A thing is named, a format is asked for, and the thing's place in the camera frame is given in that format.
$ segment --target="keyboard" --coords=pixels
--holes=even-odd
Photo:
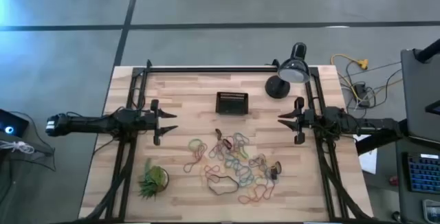
[[[439,155],[406,154],[410,191],[440,194]]]

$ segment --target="wooden tabletop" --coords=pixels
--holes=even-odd
[[[322,90],[327,106],[344,107],[344,98],[334,66],[318,66]],[[132,67],[116,67],[113,73],[105,113],[125,106],[131,81]],[[262,221],[328,221],[321,174],[312,130],[304,130],[306,141],[294,144],[294,135],[277,122],[277,116],[293,111],[294,100],[307,99],[304,84],[291,84],[286,98],[275,100],[265,90],[265,81],[271,73],[160,73],[149,74],[146,102],[159,100],[159,107],[177,118],[160,120],[161,126],[179,127],[161,138],[160,146],[153,145],[152,132],[139,135],[135,164],[130,185],[125,221],[133,222],[262,222]],[[246,92],[249,94],[249,114],[245,116],[217,115],[215,100],[218,91]],[[268,164],[279,161],[283,171],[274,186],[270,199],[242,204],[238,196],[252,194],[254,184],[240,188],[233,194],[214,195],[206,185],[203,167],[219,165],[224,175],[234,177],[233,169],[225,169],[223,161],[210,158],[208,152],[217,143],[215,129],[224,135],[242,133],[250,143],[245,151],[250,157],[263,153]],[[184,164],[193,161],[188,149],[190,140],[198,138],[208,145],[203,159],[189,172]],[[99,135],[96,147],[111,140]],[[109,189],[118,142],[113,142],[94,155],[82,200],[80,217],[90,213]],[[342,182],[355,202],[372,216],[369,196],[360,168],[358,154],[352,139],[337,141],[336,154]],[[153,165],[166,169],[170,175],[167,189],[155,199],[142,199],[139,178],[144,163],[151,158]],[[253,170],[258,175],[258,168]],[[335,208],[337,198],[333,197]],[[115,204],[115,213],[119,201]]]

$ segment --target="potted plant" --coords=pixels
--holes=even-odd
[[[166,189],[169,182],[168,173],[160,166],[151,167],[151,159],[145,162],[144,175],[139,181],[142,198],[156,197],[156,194]]]

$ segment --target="lamp base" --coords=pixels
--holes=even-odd
[[[290,83],[281,80],[278,76],[271,76],[267,79],[265,89],[272,98],[284,98],[289,94]]]

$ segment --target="white cable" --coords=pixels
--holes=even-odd
[[[0,149],[12,149],[12,152],[19,150],[25,154],[32,154],[35,152],[35,148],[29,144],[19,141],[19,142],[7,142],[0,140]]]

